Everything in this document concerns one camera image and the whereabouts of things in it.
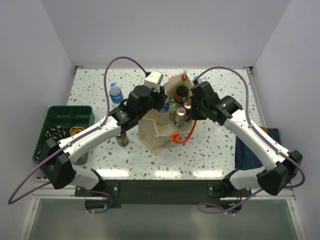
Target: orange handle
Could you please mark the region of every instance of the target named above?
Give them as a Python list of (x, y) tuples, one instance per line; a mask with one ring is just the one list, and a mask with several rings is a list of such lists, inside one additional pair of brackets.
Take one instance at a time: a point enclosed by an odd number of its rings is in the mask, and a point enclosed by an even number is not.
[(197, 121), (194, 121), (193, 127), (192, 127), (192, 129), (191, 129), (188, 137), (187, 137), (185, 140), (179, 141), (179, 140), (177, 139), (177, 137), (180, 136), (180, 132), (171, 134), (172, 140), (173, 140), (176, 144), (184, 144), (184, 143), (188, 142), (188, 140), (191, 138), (192, 133), (194, 132), (194, 129), (195, 129), (195, 127), (196, 127), (196, 123), (197, 123)]

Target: navy cloth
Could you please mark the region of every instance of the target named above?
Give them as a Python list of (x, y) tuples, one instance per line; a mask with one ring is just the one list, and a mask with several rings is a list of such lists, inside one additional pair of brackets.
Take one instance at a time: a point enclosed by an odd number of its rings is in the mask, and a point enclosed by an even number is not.
[[(268, 128), (268, 135), (278, 144), (281, 144), (279, 129)], [(259, 158), (247, 147), (240, 138), (235, 139), (234, 167), (238, 170), (257, 169), (262, 167)]]

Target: green basket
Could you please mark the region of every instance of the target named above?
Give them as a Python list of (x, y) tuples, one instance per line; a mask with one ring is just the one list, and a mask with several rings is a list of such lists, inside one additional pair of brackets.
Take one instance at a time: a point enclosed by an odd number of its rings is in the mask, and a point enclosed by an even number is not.
[[(33, 153), (33, 160), (37, 161), (37, 154), (41, 151), (44, 143), (49, 137), (46, 131), (50, 128), (61, 126), (65, 129), (64, 139), (70, 137), (72, 127), (83, 127), (87, 129), (95, 122), (95, 115), (91, 106), (51, 106), (46, 113), (42, 129)], [(88, 160), (89, 153), (83, 155), (75, 164), (83, 165)]]

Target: table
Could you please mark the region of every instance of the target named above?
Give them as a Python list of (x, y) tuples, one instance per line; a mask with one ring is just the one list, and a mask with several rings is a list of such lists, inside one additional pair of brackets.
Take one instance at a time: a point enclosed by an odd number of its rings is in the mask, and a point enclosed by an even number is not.
[[(164, 84), (184, 69), (155, 70), (163, 73)], [(203, 70), (187, 69), (187, 74), (193, 79)], [(237, 71), (249, 85), (250, 117), (261, 123), (247, 72), (244, 69)], [(68, 105), (92, 106), (95, 122), (106, 114), (103, 77), (104, 69), (78, 68), (68, 100)], [(116, 83), (126, 97), (135, 86), (143, 84), (144, 78), (140, 69), (110, 69), (107, 86)], [(234, 73), (217, 69), (205, 74), (203, 79), (211, 83), (220, 98), (230, 95), (245, 106), (245, 87)], [(89, 152), (88, 161), (82, 167), (97, 170), (104, 179), (128, 180), (223, 179), (235, 167), (236, 136), (210, 120), (199, 121), (186, 144), (171, 142), (158, 156), (154, 156), (138, 139), (137, 126), (127, 135), (128, 146), (120, 147), (115, 138), (109, 139)]]

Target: white wall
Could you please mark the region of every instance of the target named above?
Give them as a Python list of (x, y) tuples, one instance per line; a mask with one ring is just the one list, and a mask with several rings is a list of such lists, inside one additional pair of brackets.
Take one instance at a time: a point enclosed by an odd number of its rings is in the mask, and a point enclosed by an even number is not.
[(0, 36), (0, 239), (15, 240), (30, 198), (7, 200), (35, 166), (46, 110), (67, 102), (74, 67), (40, 0), (1, 1)]
[(268, 127), (303, 155), (306, 183), (294, 192), (310, 240), (320, 236), (319, 10), (319, 0), (291, 0), (253, 68)]
[[(253, 66), (290, 0), (42, 0), (75, 65)], [(128, 61), (115, 66), (132, 67)]]

